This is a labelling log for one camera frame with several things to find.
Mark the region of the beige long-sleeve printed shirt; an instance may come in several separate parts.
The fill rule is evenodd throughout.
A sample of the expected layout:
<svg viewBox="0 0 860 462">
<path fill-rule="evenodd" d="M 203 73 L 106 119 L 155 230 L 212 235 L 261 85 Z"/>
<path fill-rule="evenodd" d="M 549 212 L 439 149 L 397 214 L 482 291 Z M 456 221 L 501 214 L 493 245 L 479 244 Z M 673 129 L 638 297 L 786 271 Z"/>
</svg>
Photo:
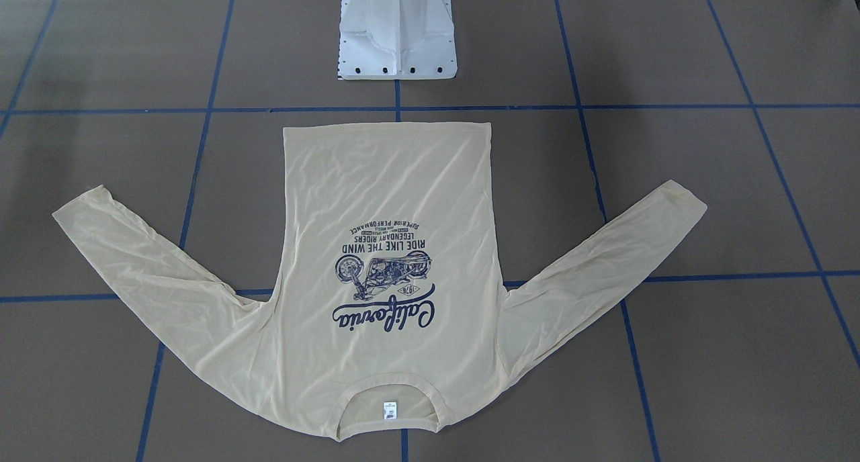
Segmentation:
<svg viewBox="0 0 860 462">
<path fill-rule="evenodd" d="M 641 284 L 707 209 L 666 181 L 507 290 L 488 124 L 283 134 L 286 227 L 267 301 L 239 295 L 105 187 L 53 218 L 203 382 L 336 441 L 473 416 Z"/>
</svg>

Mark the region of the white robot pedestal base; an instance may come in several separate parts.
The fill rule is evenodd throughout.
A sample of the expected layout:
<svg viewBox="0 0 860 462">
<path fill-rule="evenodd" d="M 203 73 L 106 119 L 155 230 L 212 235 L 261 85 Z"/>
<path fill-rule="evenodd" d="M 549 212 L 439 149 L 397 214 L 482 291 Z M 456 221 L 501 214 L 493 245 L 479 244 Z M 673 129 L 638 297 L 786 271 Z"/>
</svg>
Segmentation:
<svg viewBox="0 0 860 462">
<path fill-rule="evenodd" d="M 341 0 L 341 80 L 442 80 L 458 72 L 452 0 Z"/>
</svg>

